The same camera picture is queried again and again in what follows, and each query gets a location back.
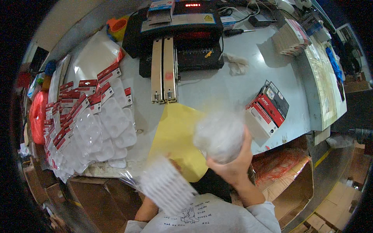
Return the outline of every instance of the red digital display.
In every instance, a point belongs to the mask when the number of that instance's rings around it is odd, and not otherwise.
[[[201,4],[185,4],[185,6],[201,6]]]

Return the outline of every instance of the person's arm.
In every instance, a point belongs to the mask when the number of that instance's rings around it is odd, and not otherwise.
[[[252,138],[247,126],[244,129],[244,141],[238,157],[230,163],[219,164],[207,157],[206,165],[232,185],[238,192],[244,207],[261,204],[266,201],[264,195],[256,188],[247,176],[253,154]]]
[[[140,222],[149,222],[158,214],[159,207],[154,202],[145,197],[140,209],[137,211],[135,220]]]
[[[135,220],[127,222],[124,233],[140,233],[145,226],[158,214],[158,206],[152,200],[145,197],[140,209],[135,215]]]

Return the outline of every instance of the black power adapter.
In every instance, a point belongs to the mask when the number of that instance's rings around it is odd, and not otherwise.
[[[258,14],[255,16],[251,16],[248,20],[254,27],[267,27],[271,23],[276,22],[276,20],[269,19],[268,17]]]

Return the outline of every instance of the person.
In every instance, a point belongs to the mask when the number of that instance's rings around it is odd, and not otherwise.
[[[253,158],[251,135],[247,126],[239,156],[227,164],[218,164],[207,157],[206,165],[230,184],[238,193],[244,207],[233,205],[215,195],[196,195],[193,203],[177,216],[167,216],[145,197],[135,220],[127,222],[125,233],[156,232],[250,232],[280,233],[275,207],[248,178]]]

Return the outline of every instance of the white box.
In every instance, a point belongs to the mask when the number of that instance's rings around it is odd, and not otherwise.
[[[233,29],[234,25],[236,24],[236,20],[233,16],[223,16],[220,17],[220,20],[223,24],[223,31]]]
[[[276,131],[277,127],[265,110],[257,103],[245,111],[246,125],[253,140],[261,147]]]
[[[175,0],[153,0],[147,17],[149,24],[170,23],[175,8]]]

